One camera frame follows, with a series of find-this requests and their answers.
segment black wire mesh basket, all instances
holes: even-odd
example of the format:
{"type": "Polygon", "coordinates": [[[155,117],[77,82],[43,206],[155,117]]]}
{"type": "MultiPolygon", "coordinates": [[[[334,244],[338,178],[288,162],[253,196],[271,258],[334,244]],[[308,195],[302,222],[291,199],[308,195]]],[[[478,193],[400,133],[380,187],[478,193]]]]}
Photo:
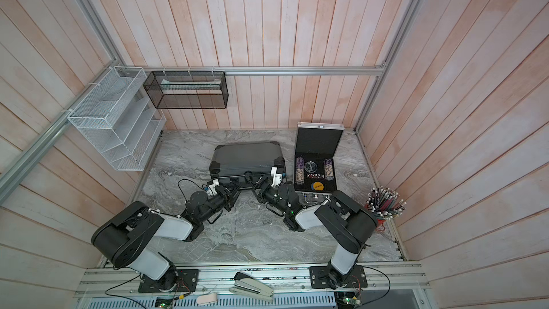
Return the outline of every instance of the black wire mesh basket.
{"type": "Polygon", "coordinates": [[[224,72],[153,71],[143,86],[156,108],[226,108],[229,99],[224,72]]]}

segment open aluminum case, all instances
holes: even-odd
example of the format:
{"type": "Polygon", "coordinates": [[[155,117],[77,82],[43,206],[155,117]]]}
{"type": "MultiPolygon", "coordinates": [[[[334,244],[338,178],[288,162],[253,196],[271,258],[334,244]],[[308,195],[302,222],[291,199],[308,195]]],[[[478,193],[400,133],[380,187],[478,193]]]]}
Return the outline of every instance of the open aluminum case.
{"type": "Polygon", "coordinates": [[[330,195],[337,190],[335,178],[334,154],[339,145],[345,127],[341,124],[298,123],[294,150],[294,189],[304,195],[330,195]],[[304,158],[304,163],[313,162],[317,167],[313,172],[304,171],[304,183],[296,182],[297,159],[304,158]],[[324,161],[330,160],[333,168],[333,180],[326,180],[324,161]],[[314,188],[315,183],[322,184],[314,188]]]}

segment black carrying case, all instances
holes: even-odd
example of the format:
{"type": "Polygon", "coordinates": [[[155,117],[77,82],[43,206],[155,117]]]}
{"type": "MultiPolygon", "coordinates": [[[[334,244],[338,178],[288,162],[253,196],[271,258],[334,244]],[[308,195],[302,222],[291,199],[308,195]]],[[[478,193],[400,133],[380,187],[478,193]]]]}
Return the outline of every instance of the black carrying case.
{"type": "Polygon", "coordinates": [[[302,193],[312,194],[332,194],[337,190],[337,181],[335,176],[334,154],[339,145],[341,135],[345,127],[341,124],[324,123],[298,123],[298,133],[295,139],[294,150],[294,189],[302,193]],[[313,173],[305,171],[304,183],[297,184],[295,175],[297,170],[297,158],[302,157],[305,163],[312,161],[317,165],[317,170],[313,173]],[[324,160],[332,161],[334,179],[327,181],[324,172],[324,160]],[[322,190],[316,190],[312,187],[315,182],[323,185],[322,190]]]}
{"type": "Polygon", "coordinates": [[[282,156],[282,148],[277,141],[244,142],[219,145],[215,148],[210,162],[211,179],[219,179],[219,183],[228,186],[243,184],[241,189],[251,186],[244,176],[259,180],[263,175],[271,175],[271,168],[282,168],[286,172],[286,163],[282,156]]]}

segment stapler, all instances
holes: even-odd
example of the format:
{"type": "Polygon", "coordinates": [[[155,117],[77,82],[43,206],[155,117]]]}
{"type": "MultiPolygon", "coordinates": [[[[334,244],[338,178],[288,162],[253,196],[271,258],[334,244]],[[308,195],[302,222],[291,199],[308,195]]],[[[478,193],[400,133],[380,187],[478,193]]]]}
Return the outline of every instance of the stapler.
{"type": "Polygon", "coordinates": [[[266,302],[272,302],[273,295],[275,294],[269,286],[241,272],[235,275],[234,287],[230,288],[229,291],[235,295],[251,297],[266,302]]]}

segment yellow label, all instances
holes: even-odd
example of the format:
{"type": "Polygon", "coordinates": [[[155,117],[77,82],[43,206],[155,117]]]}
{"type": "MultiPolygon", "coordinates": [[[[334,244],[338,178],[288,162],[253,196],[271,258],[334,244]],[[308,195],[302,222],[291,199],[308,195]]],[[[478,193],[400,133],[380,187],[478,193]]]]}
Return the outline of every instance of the yellow label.
{"type": "Polygon", "coordinates": [[[312,188],[313,190],[322,191],[324,190],[324,185],[321,182],[314,182],[312,188]]]}

